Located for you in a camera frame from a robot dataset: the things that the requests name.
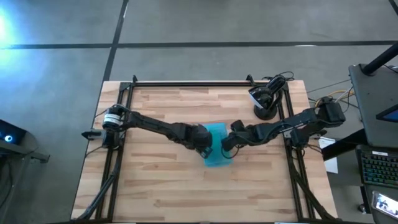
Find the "blue towel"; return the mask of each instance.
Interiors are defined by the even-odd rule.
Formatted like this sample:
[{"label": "blue towel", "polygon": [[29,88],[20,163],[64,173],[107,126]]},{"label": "blue towel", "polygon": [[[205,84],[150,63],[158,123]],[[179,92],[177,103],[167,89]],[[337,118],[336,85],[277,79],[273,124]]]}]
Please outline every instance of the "blue towel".
[{"label": "blue towel", "polygon": [[[227,136],[226,125],[224,123],[204,124],[204,127],[211,133],[213,137],[213,144],[211,148],[213,151],[205,159],[205,165],[208,167],[221,167],[230,165],[233,160],[226,159],[221,154],[221,140]],[[226,157],[230,157],[229,152],[223,152]]]}]

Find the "wooden tabletop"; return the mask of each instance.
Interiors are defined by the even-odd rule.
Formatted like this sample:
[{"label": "wooden tabletop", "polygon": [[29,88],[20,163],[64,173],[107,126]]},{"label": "wooden tabletop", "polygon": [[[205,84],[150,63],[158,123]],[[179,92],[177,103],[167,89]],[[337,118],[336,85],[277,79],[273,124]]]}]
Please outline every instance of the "wooden tabletop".
[{"label": "wooden tabletop", "polygon": [[[115,104],[119,84],[104,83],[97,114]],[[226,123],[228,128],[237,119],[245,125],[263,123],[253,113],[248,88],[136,87],[131,109],[170,123]],[[309,107],[303,81],[289,82],[289,89],[295,114]],[[278,120],[277,115],[270,122]],[[103,115],[98,116],[94,128],[101,129],[102,121]],[[92,141],[87,150],[100,145],[101,140]],[[81,215],[98,193],[105,157],[105,149],[100,149],[85,159],[72,218]],[[322,155],[307,149],[304,160],[312,192],[336,216]],[[302,192],[300,198],[306,211]],[[195,151],[165,136],[129,129],[114,221],[297,221],[282,136],[242,148],[228,167],[209,168]]]}]

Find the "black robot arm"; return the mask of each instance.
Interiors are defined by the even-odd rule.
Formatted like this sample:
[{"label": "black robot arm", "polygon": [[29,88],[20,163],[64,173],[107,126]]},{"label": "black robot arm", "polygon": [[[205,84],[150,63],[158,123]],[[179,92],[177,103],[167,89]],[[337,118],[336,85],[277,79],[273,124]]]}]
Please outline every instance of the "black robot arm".
[{"label": "black robot arm", "polygon": [[211,153],[211,133],[200,124],[166,123],[138,112],[131,111],[123,105],[113,105],[104,117],[103,129],[111,132],[121,132],[129,128],[142,128],[158,134],[163,134],[169,140],[194,149],[203,158]]},{"label": "black robot arm", "polygon": [[309,137],[323,128],[334,128],[345,121],[345,116],[338,103],[323,102],[319,109],[309,108],[303,112],[275,123],[262,123],[244,127],[241,120],[231,125],[232,132],[221,143],[225,151],[233,147],[258,146],[276,138],[278,134],[290,132],[290,143],[294,147],[303,147]]}]

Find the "concrete floor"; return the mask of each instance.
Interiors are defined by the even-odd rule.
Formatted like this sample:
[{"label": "concrete floor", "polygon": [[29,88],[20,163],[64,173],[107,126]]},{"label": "concrete floor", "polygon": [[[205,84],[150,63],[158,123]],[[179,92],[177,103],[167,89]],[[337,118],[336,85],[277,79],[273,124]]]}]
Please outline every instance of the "concrete floor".
[{"label": "concrete floor", "polygon": [[[2,0],[0,45],[110,44],[121,6],[122,0]],[[397,23],[386,0],[130,0],[120,43],[394,40]],[[291,70],[311,91],[348,79],[349,65],[367,63],[387,48],[118,49],[110,80],[242,80],[249,73],[261,78]],[[108,56],[109,49],[0,50],[0,118],[30,131],[39,151],[51,154],[48,164],[32,162],[25,173],[8,223],[69,219],[87,146],[80,133],[91,126]],[[328,137],[362,128],[356,108],[346,116]],[[330,181],[340,218],[372,222],[356,211],[357,187],[332,175]]]}]

